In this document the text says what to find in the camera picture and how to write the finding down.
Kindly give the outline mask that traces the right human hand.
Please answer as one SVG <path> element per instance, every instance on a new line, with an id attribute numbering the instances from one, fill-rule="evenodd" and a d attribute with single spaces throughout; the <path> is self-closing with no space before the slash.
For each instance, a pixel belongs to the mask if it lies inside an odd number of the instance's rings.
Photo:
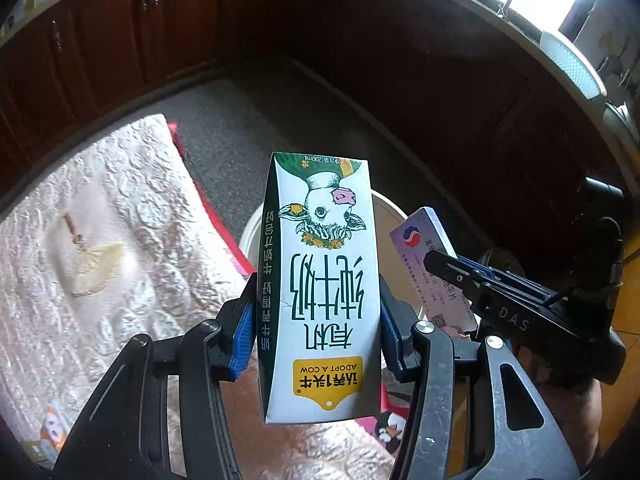
<path id="1" fill-rule="evenodd" d="M 568 367 L 552 367 L 526 347 L 518 349 L 518 360 L 561 428 L 578 467 L 585 469 L 599 455 L 600 382 Z"/>

